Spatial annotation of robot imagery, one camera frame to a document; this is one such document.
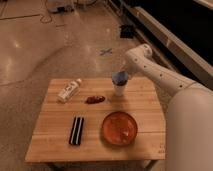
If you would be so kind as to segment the white gripper blue band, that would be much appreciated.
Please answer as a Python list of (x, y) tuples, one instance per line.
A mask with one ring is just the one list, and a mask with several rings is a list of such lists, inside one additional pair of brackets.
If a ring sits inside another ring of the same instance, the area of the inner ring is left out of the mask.
[(112, 74), (112, 83), (116, 96), (122, 96), (128, 82), (128, 73), (126, 71), (120, 71)]

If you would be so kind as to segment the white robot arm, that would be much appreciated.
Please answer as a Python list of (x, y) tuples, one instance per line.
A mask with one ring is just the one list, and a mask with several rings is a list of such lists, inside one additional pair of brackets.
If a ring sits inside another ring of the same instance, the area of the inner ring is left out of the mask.
[(128, 50), (113, 83), (126, 85), (142, 73), (172, 96), (165, 116), (165, 171), (213, 171), (213, 90), (156, 64), (152, 55), (148, 44)]

